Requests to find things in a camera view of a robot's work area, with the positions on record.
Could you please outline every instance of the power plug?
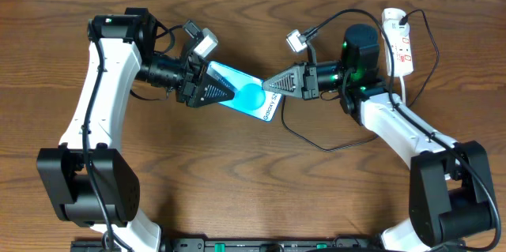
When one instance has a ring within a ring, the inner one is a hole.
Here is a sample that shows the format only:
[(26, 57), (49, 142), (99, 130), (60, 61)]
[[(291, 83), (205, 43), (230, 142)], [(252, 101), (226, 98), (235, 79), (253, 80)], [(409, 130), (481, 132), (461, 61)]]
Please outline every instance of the power plug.
[[(399, 21), (406, 12), (397, 8), (386, 8), (381, 14), (383, 29), (387, 33), (394, 53), (394, 76), (406, 76), (413, 72), (413, 57), (411, 56), (410, 24), (400, 25)], [(387, 62), (387, 75), (391, 75), (391, 57), (385, 42), (385, 55)]]

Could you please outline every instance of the blue card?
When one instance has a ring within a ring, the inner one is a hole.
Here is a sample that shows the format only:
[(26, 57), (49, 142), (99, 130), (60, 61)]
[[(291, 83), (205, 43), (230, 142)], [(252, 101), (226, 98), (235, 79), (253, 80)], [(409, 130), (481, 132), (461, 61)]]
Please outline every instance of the blue card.
[(264, 91), (262, 81), (219, 62), (211, 62), (207, 73), (234, 91), (234, 99), (220, 104), (266, 122), (272, 120), (281, 94)]

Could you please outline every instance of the wooden surface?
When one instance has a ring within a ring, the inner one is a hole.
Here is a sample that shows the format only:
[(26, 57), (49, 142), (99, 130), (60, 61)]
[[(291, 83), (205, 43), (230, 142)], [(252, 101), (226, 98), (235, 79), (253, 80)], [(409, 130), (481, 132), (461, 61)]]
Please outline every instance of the wooden surface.
[[(390, 6), (424, 9), (441, 62), (413, 109), (438, 130), (487, 149), (505, 211), (506, 0), (0, 0), (1, 251), (68, 251), (71, 240), (99, 236), (57, 220), (36, 157), (58, 145), (74, 113), (88, 63), (88, 19), (128, 6), (149, 7), (167, 26), (192, 18), (211, 28), (220, 41), (213, 58), (261, 78), (304, 59), (285, 42), (294, 28), (350, 7), (377, 17)], [(371, 23), (348, 14), (322, 30), (319, 59), (337, 58), (344, 31), (357, 22)], [(406, 83), (413, 97), (435, 55), (421, 17), (410, 23), (416, 70)], [(178, 47), (187, 38), (176, 37)], [(287, 107), (287, 123), (321, 145), (371, 135), (337, 101), (289, 100)], [(220, 105), (130, 100), (123, 156), (140, 178), (142, 209), (169, 235), (210, 238), (373, 234), (408, 217), (409, 172), (383, 141), (319, 152), (287, 133), (279, 114), (265, 123)]]

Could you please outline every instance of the white cable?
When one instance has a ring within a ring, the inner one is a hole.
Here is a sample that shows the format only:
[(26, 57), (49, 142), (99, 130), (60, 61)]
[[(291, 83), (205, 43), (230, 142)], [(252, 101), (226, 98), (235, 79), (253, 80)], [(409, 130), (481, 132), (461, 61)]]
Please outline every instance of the white cable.
[(404, 77), (399, 75), (398, 79), (401, 81), (402, 102), (406, 105), (406, 85), (404, 84)]

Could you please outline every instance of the wooden table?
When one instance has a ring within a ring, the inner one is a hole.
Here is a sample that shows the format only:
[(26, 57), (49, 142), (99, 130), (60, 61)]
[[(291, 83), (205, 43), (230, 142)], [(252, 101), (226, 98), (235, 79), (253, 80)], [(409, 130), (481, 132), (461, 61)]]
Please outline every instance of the wooden table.
[[(504, 63), (506, 0), (0, 0), (0, 250), (68, 251), (98, 234), (59, 221), (36, 170), (77, 105), (88, 64), (86, 24), (97, 14), (149, 7), (166, 25), (194, 19), (220, 44), (212, 57), (257, 77), (305, 59), (285, 36), (350, 7), (380, 17), (386, 7), (422, 8), (441, 51), (440, 67), (413, 109), (459, 141), (488, 151), (497, 200), (506, 211)], [(321, 31), (319, 59), (340, 55), (346, 28), (371, 24), (348, 14)], [(434, 62), (420, 15), (410, 20), (413, 98)], [(187, 38), (176, 33), (177, 47)], [(384, 67), (384, 54), (379, 64)], [(135, 83), (146, 96), (160, 89)], [(286, 132), (279, 111), (265, 123), (220, 105), (128, 103), (123, 156), (140, 178), (141, 207), (170, 236), (325, 238), (374, 234), (408, 217), (409, 172), (381, 140), (320, 152)], [(289, 100), (286, 121), (324, 146), (371, 135), (337, 101)], [(474, 236), (485, 245), (493, 233)], [(506, 243), (497, 250), (506, 250)]]

